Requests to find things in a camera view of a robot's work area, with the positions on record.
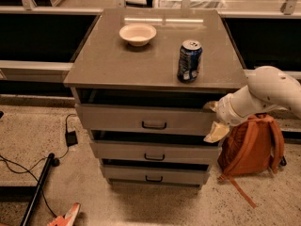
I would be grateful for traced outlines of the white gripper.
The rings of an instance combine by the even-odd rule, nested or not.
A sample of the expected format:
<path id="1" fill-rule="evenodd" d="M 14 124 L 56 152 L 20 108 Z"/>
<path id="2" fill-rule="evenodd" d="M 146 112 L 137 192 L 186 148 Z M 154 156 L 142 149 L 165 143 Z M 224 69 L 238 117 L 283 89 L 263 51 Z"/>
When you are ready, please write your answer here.
<path id="1" fill-rule="evenodd" d="M 232 93 L 222 97 L 218 102 L 207 102 L 203 108 L 216 111 L 216 117 L 221 122 L 214 121 L 210 133 L 204 138 L 205 142 L 215 143 L 225 137 L 230 131 L 230 126 L 237 126 L 246 121 L 246 117 L 239 116 L 233 109 L 231 104 Z"/>

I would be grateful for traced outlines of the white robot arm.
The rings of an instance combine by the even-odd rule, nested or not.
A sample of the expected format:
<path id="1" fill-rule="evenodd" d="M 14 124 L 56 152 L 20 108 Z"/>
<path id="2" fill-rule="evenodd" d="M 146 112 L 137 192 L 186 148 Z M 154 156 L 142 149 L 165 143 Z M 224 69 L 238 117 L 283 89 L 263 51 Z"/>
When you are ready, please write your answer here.
<path id="1" fill-rule="evenodd" d="M 278 107 L 290 110 L 301 118 L 301 85 L 293 77 L 272 66 L 261 66 L 246 76 L 246 85 L 219 101 L 210 101 L 205 108 L 216 113 L 205 142 L 222 139 L 252 114 L 265 113 Z"/>

